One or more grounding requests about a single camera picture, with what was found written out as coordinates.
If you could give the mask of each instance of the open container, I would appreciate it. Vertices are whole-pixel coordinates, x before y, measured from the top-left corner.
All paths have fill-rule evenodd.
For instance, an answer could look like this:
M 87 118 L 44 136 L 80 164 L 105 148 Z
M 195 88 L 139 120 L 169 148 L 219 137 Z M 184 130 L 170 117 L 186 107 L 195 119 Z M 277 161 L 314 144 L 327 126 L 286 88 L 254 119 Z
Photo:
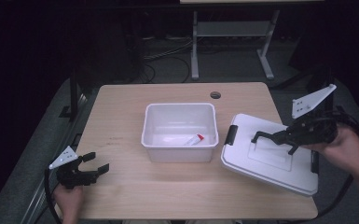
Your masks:
M 186 146 L 197 134 L 203 139 L 196 145 Z M 210 161 L 218 142 L 212 104 L 151 104 L 146 108 L 142 145 L 151 161 Z

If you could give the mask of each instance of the white metal stand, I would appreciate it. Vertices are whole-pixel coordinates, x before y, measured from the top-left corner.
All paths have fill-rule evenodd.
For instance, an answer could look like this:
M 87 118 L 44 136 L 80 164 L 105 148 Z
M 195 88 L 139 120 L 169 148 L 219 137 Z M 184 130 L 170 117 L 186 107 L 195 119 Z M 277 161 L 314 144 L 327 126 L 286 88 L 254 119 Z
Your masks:
M 266 54 L 278 20 L 279 10 L 275 10 L 270 21 L 198 21 L 197 11 L 193 20 L 193 50 L 191 52 L 191 77 L 200 78 L 197 58 L 197 41 L 199 36 L 264 36 L 266 42 L 257 50 L 263 70 L 268 79 L 273 79 Z

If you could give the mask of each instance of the dark background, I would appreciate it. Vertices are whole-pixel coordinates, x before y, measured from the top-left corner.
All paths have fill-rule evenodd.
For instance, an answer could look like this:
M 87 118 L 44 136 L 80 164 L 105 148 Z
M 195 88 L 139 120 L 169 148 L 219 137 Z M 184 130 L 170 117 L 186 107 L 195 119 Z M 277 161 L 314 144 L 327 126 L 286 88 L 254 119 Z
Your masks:
M 131 2 L 136 4 L 95 1 L 87 7 Z M 101 85 L 97 80 L 126 83 L 142 66 L 142 36 L 191 35 L 189 10 L 86 10 L 85 3 L 0 1 L 0 190 L 71 73 L 77 72 L 84 89 Z M 148 1 L 150 6 L 160 3 L 167 1 Z M 260 15 L 253 12 L 248 15 Z M 167 20 L 173 13 L 174 19 Z M 359 104 L 359 1 L 284 8 L 274 38 L 300 35 L 290 65 L 303 71 L 327 64 Z

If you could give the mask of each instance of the floor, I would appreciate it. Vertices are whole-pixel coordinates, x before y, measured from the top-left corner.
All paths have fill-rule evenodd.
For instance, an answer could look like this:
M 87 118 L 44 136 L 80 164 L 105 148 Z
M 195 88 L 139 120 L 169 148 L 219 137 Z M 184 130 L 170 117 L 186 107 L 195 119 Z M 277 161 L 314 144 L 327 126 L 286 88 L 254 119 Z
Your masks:
M 298 74 L 296 69 L 288 66 L 296 41 L 274 40 L 271 43 L 268 59 L 275 78 L 269 80 L 264 76 L 255 52 L 261 47 L 264 41 L 262 38 L 205 38 L 201 40 L 199 49 L 200 79 L 195 81 L 189 74 L 188 41 L 186 38 L 146 39 L 144 69 L 131 83 L 158 85 L 180 82 L 264 82 L 273 87 Z M 171 53 L 171 49 L 176 48 L 180 51 Z M 157 57 L 160 53 L 164 53 L 164 57 Z M 292 122 L 292 99 L 307 94 L 310 78 L 305 77 L 282 90 L 271 89 L 271 96 L 283 124 L 289 125 Z M 339 80 L 336 80 L 336 84 L 338 89 L 335 92 L 335 105 L 342 105 L 359 121 L 359 107 L 351 93 Z M 70 104 L 69 81 L 62 84 L 0 194 L 0 223 L 53 223 L 49 210 L 44 210 L 43 172 L 64 146 L 71 145 L 76 135 L 82 133 L 97 93 L 98 87 L 88 90 L 80 97 L 79 114 L 73 122 L 69 122 L 69 118 L 60 118 L 62 108 Z M 332 202 L 347 174 L 324 158 L 321 158 L 320 171 L 320 191 L 313 198 L 319 211 L 322 211 Z M 53 185 L 54 178 L 51 179 L 50 184 Z M 85 224 L 114 222 L 119 223 L 118 220 L 80 221 Z M 244 220 L 243 223 L 277 222 Z M 349 188 L 334 210 L 309 223 L 359 223 L 359 194 L 356 187 Z

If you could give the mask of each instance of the white bin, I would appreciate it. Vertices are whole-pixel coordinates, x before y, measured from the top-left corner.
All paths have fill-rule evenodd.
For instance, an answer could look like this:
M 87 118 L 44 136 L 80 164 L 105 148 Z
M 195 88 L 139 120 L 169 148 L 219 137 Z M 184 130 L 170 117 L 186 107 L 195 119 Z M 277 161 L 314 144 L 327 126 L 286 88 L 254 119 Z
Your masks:
M 196 134 L 204 139 L 194 146 L 185 146 Z M 218 142 L 211 104 L 151 104 L 146 108 L 142 145 L 151 161 L 210 161 Z

